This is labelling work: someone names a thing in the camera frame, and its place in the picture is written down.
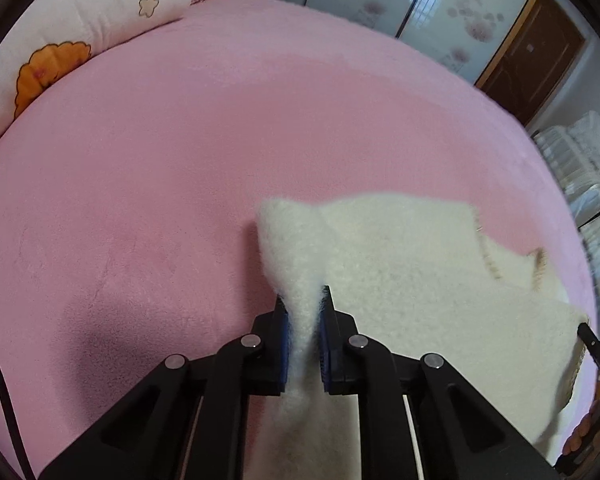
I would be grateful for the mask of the white fluffy knit cardigan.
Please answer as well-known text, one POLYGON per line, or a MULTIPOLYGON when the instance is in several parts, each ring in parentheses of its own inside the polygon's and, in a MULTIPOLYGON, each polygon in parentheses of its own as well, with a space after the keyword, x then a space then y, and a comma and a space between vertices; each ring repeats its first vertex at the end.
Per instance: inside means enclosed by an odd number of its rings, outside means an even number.
POLYGON ((257 218, 263 272, 290 316, 286 390, 268 400, 249 479, 356 479, 353 399, 320 378, 321 299, 391 351, 447 358, 535 448, 554 460, 584 356, 543 248, 519 255, 482 232, 465 203, 396 194, 309 205, 267 200, 257 218))

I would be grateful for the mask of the pink plush bed blanket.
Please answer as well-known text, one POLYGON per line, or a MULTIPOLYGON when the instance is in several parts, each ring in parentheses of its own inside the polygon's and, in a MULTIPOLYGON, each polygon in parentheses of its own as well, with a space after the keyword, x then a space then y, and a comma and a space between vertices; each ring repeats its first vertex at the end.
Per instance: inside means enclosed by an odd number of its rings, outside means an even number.
POLYGON ((92 58, 0 139, 0 367, 34 470, 174 352, 272 307, 261 200, 476 205, 595 309, 562 191, 515 118, 398 40, 278 0, 209 0, 92 58))

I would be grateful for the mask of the white lace covered furniture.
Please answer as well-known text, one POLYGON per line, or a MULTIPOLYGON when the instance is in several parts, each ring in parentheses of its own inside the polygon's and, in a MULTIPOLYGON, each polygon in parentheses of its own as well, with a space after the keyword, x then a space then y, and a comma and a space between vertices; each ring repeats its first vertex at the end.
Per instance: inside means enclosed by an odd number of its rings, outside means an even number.
POLYGON ((562 189, 588 254, 600 338, 600 114, 590 110, 569 126, 550 126, 532 140, 562 189))

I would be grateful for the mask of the brown wooden door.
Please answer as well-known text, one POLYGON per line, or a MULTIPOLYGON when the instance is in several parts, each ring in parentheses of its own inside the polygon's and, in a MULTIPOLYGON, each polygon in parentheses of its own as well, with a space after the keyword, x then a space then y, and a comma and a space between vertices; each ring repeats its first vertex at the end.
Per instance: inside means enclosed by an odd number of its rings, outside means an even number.
POLYGON ((528 125, 584 45, 585 36, 556 0, 527 0, 475 87, 528 125))

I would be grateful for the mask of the pink pillow with orange flower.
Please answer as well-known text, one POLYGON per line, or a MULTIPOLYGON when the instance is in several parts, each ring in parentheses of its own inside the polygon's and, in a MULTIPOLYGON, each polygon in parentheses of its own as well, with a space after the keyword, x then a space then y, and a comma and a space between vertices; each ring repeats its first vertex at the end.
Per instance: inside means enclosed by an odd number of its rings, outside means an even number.
POLYGON ((0 44, 0 136, 90 58, 180 18, 189 0, 34 0, 0 44))

